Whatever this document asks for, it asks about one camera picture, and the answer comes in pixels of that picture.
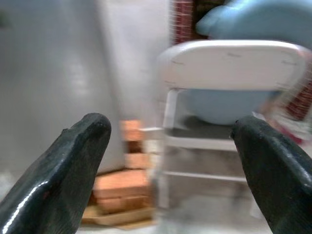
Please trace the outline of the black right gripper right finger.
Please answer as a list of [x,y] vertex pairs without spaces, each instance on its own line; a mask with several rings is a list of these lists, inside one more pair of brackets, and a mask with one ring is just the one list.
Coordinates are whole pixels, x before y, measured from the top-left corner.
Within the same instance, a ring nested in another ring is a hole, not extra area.
[[312,159],[253,116],[235,122],[236,145],[253,197],[274,234],[312,232]]

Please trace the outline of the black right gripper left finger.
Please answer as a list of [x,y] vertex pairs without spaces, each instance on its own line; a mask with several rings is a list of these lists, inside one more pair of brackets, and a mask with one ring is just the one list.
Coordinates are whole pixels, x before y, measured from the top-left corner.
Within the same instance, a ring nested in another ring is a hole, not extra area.
[[99,113],[64,129],[1,201],[1,233],[74,234],[110,136],[111,124]]

